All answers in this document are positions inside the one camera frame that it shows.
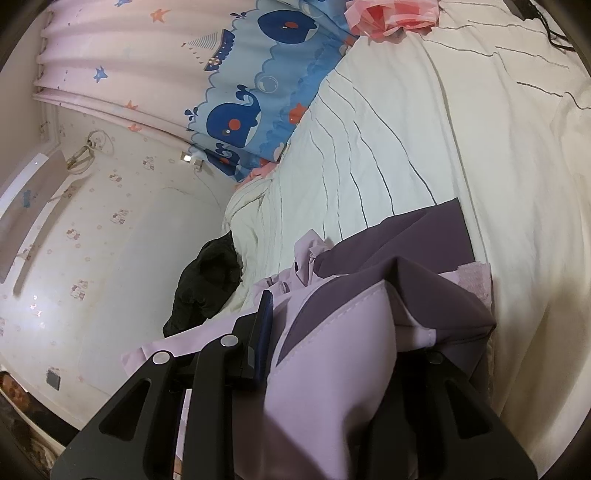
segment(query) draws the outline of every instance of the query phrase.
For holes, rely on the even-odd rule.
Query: blue star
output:
[[[93,78],[96,80],[96,83],[99,83],[102,79],[109,78],[109,76],[105,73],[105,69],[101,65],[100,69],[96,69],[96,75]]]

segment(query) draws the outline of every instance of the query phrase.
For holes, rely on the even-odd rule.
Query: white bedspread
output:
[[[542,474],[591,404],[591,82],[500,0],[440,5],[424,37],[361,38],[280,167],[234,195],[225,228],[245,268],[225,310],[310,228],[336,243],[459,197],[493,271],[493,406]]]

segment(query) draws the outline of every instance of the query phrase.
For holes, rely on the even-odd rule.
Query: black cable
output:
[[[566,50],[566,51],[574,51],[574,48],[571,46],[567,46],[567,45],[561,45],[559,43],[555,43],[554,40],[552,39],[552,35],[555,35],[557,38],[560,38],[562,40],[565,41],[569,41],[569,39],[567,37],[565,37],[564,35],[561,35],[559,33],[556,33],[555,31],[550,29],[550,26],[548,25],[548,21],[546,20],[545,16],[534,6],[536,12],[537,12],[537,17],[540,19],[540,21],[542,22],[542,25],[544,26],[544,28],[546,29],[546,33],[548,34],[548,41],[550,42],[550,44],[554,47],[554,48],[559,48],[560,50]]]

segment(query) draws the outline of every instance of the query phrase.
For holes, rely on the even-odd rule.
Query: orange star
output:
[[[170,12],[170,10],[162,10],[161,8],[159,8],[155,12],[150,13],[150,16],[152,17],[152,23],[155,23],[157,21],[164,23],[164,18],[162,17],[164,14],[167,14],[168,12]]]

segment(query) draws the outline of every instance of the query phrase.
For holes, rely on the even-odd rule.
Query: blue whale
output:
[[[306,14],[294,10],[276,10],[261,15],[258,24],[262,32],[279,43],[303,43],[310,30],[318,25]]]
[[[209,150],[205,151],[209,163],[217,167],[229,177],[232,177],[236,173],[236,166],[238,166],[240,156],[236,152],[225,148],[221,143],[216,143],[216,147],[217,149],[215,153]]]
[[[209,112],[206,128],[210,137],[243,148],[251,128],[258,125],[256,116],[261,113],[261,107],[256,97],[247,91],[244,85],[236,85],[236,88],[236,98],[244,100],[245,96],[250,97],[252,104],[221,103]]]

